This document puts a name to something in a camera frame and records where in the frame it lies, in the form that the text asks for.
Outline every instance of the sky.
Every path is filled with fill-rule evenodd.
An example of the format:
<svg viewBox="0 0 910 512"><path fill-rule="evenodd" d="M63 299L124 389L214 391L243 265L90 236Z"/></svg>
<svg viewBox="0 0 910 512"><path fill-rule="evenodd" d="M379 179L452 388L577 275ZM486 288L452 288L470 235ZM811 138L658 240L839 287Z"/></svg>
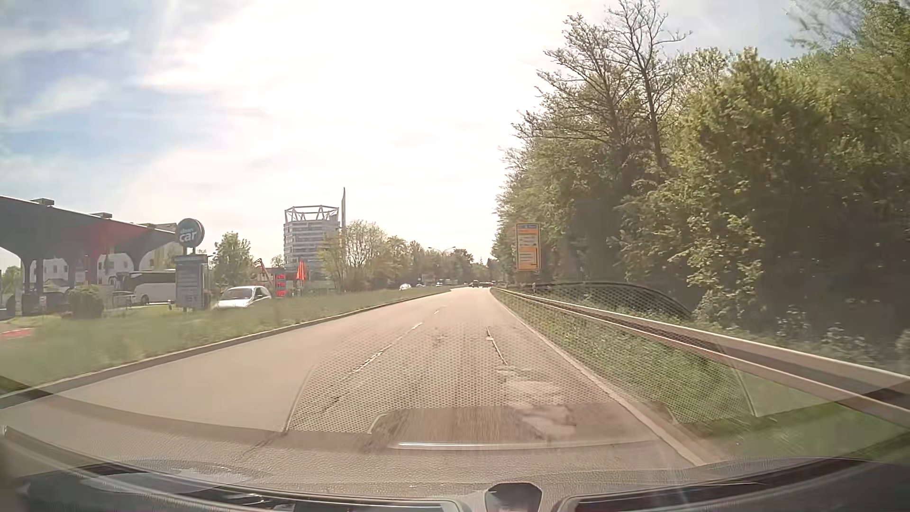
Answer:
<svg viewBox="0 0 910 512"><path fill-rule="evenodd" d="M490 254L511 123L586 0L0 0L0 195L206 226L282 252L338 206ZM664 0L680 50L798 55L791 0ZM17 264L0 250L0 267Z"/></svg>

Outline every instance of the white car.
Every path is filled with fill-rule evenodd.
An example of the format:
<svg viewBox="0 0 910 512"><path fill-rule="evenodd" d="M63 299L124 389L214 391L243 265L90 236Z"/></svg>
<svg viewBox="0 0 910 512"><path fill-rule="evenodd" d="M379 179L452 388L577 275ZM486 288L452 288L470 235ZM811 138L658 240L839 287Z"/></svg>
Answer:
<svg viewBox="0 0 910 512"><path fill-rule="evenodd" d="M264 286L235 286L228 288L221 294L214 309L230 310L247 308L256 302L271 299L271 293Z"/></svg>

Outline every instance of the road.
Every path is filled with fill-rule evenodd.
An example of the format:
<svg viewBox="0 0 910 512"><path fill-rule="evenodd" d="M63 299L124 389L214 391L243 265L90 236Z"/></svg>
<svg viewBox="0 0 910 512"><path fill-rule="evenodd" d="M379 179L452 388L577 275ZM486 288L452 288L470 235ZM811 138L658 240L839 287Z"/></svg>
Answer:
<svg viewBox="0 0 910 512"><path fill-rule="evenodd" d="M0 424L94 456L232 464L314 492L692 465L487 289L110 378L0 410Z"/></svg>

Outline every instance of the shrub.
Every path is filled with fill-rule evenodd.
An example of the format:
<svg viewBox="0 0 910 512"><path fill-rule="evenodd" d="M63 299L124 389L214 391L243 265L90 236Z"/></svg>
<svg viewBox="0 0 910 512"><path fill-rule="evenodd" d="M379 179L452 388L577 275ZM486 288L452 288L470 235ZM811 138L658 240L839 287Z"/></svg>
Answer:
<svg viewBox="0 0 910 512"><path fill-rule="evenodd" d="M101 299L101 292L95 285L76 286L69 292L69 307L73 318L101 318L105 310L105 303Z"/></svg>

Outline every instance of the road sign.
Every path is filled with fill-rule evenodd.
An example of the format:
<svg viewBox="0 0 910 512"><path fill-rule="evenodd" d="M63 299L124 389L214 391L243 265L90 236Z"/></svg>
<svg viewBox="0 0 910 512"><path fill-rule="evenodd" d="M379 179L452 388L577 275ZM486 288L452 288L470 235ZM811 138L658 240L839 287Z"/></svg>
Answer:
<svg viewBox="0 0 910 512"><path fill-rule="evenodd" d="M206 237L206 229L202 227L202 222L196 219L183 219L177 223L177 243L193 249L202 243Z"/></svg>
<svg viewBox="0 0 910 512"><path fill-rule="evenodd" d="M518 246L515 268L519 271L539 271L541 269L541 225L516 224L515 240Z"/></svg>
<svg viewBox="0 0 910 512"><path fill-rule="evenodd" d="M205 290L206 254L187 254L174 257L177 281L177 306L182 308L202 309L205 307L203 292Z"/></svg>

